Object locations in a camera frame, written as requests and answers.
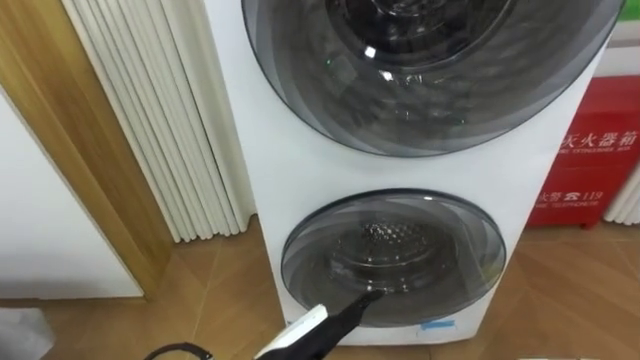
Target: wooden floor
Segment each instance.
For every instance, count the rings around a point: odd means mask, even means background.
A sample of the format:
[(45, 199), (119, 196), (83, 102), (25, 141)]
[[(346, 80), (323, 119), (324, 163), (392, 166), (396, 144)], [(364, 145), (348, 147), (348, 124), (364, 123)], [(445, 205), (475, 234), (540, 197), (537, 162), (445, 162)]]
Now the wooden floor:
[[(431, 347), (339, 348), (329, 358), (638, 360), (639, 273), (639, 228), (528, 230), (476, 338)], [(231, 240), (178, 246), (152, 304), (56, 303), (45, 313), (58, 335), (49, 360), (142, 359), (185, 340), (216, 360), (248, 360), (283, 327), (255, 220)]]

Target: red box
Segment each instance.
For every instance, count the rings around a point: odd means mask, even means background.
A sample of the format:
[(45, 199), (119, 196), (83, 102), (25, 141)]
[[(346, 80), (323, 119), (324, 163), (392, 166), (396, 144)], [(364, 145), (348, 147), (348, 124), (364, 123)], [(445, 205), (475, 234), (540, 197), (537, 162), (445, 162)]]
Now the red box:
[(640, 155), (640, 77), (595, 78), (554, 168), (633, 163)]
[(629, 166), (555, 169), (527, 225), (596, 225), (632, 170)]
[(640, 158), (640, 76), (595, 78), (527, 225), (600, 221)]

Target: round door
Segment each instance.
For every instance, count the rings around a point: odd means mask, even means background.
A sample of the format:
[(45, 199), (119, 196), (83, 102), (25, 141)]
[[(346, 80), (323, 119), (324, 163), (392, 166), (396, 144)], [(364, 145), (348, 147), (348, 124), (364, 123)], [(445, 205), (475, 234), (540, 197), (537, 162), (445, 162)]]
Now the round door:
[(242, 0), (258, 63), (305, 123), (365, 152), (462, 150), (524, 123), (624, 0)]
[(307, 309), (341, 310), (366, 291), (386, 295), (363, 326), (421, 324), (480, 299), (505, 267), (491, 218), (464, 200), (422, 190), (351, 196), (316, 211), (289, 236), (282, 277)]

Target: stacked washer dryer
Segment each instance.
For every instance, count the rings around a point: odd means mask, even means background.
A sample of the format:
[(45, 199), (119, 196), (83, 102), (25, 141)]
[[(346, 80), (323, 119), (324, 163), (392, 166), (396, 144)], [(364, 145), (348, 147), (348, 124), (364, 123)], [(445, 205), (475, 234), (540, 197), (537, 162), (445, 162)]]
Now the stacked washer dryer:
[(206, 0), (286, 321), (477, 332), (623, 0)]

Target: white cabinet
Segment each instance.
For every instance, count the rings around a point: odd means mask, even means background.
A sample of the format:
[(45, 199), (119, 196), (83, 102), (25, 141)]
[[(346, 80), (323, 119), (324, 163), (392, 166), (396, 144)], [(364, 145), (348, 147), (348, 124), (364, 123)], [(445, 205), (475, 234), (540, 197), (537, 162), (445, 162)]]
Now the white cabinet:
[(0, 92), (0, 298), (141, 296)]

